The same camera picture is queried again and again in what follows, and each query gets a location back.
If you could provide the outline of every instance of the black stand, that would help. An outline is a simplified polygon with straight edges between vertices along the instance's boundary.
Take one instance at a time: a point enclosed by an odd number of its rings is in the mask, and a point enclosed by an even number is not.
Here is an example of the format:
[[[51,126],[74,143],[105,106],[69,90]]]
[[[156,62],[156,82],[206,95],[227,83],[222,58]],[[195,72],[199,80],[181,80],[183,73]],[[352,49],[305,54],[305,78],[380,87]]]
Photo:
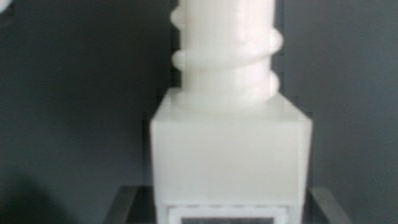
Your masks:
[[[154,221],[153,187],[121,187],[103,224],[154,224]],[[312,188],[307,193],[302,224],[352,224],[325,188]]]

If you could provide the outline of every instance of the twisted column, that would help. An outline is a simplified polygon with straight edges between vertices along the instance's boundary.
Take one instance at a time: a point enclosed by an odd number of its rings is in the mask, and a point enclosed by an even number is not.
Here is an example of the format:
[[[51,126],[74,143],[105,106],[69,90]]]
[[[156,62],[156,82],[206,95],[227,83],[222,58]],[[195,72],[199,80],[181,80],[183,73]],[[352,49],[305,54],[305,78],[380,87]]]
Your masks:
[[[181,70],[177,104],[224,113],[254,108],[279,89],[270,56],[282,37],[273,29],[275,0],[179,0],[170,20],[181,31],[172,62]]]

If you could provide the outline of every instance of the white plastic object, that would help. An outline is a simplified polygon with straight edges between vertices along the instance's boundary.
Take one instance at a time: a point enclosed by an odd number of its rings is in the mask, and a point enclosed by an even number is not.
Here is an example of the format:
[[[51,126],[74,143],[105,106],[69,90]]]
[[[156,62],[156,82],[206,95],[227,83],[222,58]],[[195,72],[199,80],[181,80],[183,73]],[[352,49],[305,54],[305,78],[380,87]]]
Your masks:
[[[151,121],[158,224],[264,218],[298,224],[311,120],[277,93],[273,0],[179,0],[170,89]]]
[[[273,0],[179,0],[170,18],[181,31],[172,57],[183,73],[177,103],[211,113],[245,110],[279,88],[270,70],[282,45],[272,27]]]
[[[10,4],[12,0],[0,0],[0,13],[5,11],[5,9],[9,8],[9,4]]]

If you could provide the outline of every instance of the gray background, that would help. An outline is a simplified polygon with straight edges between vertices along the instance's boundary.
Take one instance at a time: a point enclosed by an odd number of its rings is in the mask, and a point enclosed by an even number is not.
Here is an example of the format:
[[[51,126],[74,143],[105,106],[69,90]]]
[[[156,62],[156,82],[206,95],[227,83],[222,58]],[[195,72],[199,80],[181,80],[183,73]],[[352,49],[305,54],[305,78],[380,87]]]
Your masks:
[[[97,224],[151,184],[170,0],[19,0],[0,29],[0,223]],[[282,93],[314,120],[311,185],[355,224],[398,223],[398,1],[284,0]]]

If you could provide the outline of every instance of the white square base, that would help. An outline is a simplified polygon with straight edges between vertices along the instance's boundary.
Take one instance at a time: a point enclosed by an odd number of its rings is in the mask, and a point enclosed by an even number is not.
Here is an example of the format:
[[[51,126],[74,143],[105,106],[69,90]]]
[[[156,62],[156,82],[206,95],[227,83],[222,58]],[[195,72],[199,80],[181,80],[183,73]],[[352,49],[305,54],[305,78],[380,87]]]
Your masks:
[[[176,92],[151,123],[158,224],[176,224],[172,209],[192,206],[234,206],[241,214],[247,206],[282,207],[284,223],[298,224],[311,120],[280,94],[250,114],[208,115],[176,107]]]

